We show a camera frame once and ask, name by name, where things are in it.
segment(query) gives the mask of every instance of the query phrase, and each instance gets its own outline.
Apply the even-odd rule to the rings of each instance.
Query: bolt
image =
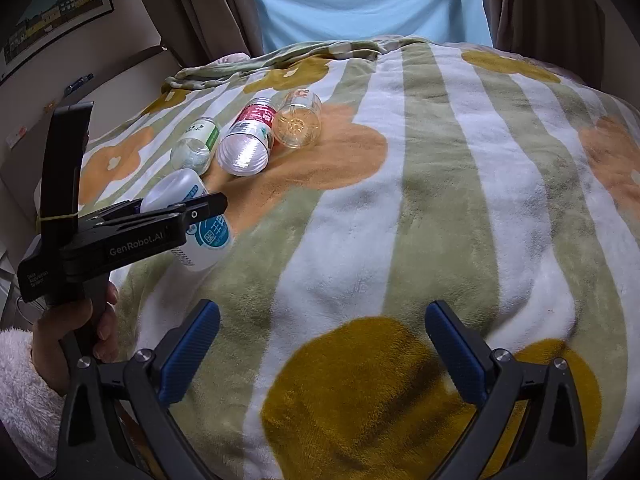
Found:
[[[133,357],[139,363],[146,363],[151,359],[152,354],[153,352],[149,348],[143,348],[142,350],[138,350]]]
[[[503,348],[498,348],[497,350],[494,350],[494,357],[498,359],[498,361],[500,361],[501,363],[505,363],[511,360],[511,354],[509,353],[508,350],[505,350]]]
[[[78,368],[88,368],[89,366],[91,366],[91,358],[88,356],[79,358],[76,366]]]
[[[564,359],[562,359],[561,357],[556,357],[554,359],[554,366],[558,369],[558,370],[566,370],[567,368],[567,363]]]

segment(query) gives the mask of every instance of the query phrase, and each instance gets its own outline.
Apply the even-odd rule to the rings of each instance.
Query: framed picture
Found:
[[[0,84],[49,43],[113,10],[111,0],[33,0],[0,54]]]

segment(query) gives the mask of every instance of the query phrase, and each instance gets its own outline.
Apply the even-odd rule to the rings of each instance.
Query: plastic bottle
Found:
[[[320,98],[311,90],[289,92],[273,120],[274,137],[290,148],[302,148],[320,135]]]
[[[220,168],[237,176],[262,171],[273,146],[271,130],[276,110],[266,97],[252,99],[220,140],[216,159]]]
[[[191,168],[198,175],[208,169],[220,141],[220,130],[211,117],[200,117],[187,128],[171,150],[175,170]]]
[[[183,200],[207,194],[200,177],[190,168],[174,171],[152,187],[140,205],[140,212],[162,209]],[[233,233],[224,215],[215,216],[187,229],[187,241],[171,252],[189,270],[214,266],[233,244]]]

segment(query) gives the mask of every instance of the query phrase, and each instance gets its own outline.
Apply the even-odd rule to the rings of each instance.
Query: person's arm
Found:
[[[106,300],[115,304],[117,299],[117,290],[110,285]],[[91,312],[89,300],[76,301],[47,310],[34,325],[33,334],[0,332],[0,420],[38,476],[55,466],[63,395],[69,382],[59,339],[84,325]],[[116,317],[110,306],[100,318],[98,336],[94,355],[113,361]]]

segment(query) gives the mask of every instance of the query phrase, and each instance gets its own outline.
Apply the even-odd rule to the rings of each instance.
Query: striped blanket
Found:
[[[204,177],[228,197],[229,256],[189,272],[165,253],[112,274],[122,356],[209,298],[222,328],[171,411],[214,472],[424,480],[473,414],[424,332],[442,298],[492,348],[569,361],[601,478],[640,420],[637,112],[487,48],[297,44],[169,78],[89,144],[82,212],[144,196],[197,117],[224,131],[249,99],[298,87],[322,99],[316,145],[276,145],[250,178]]]

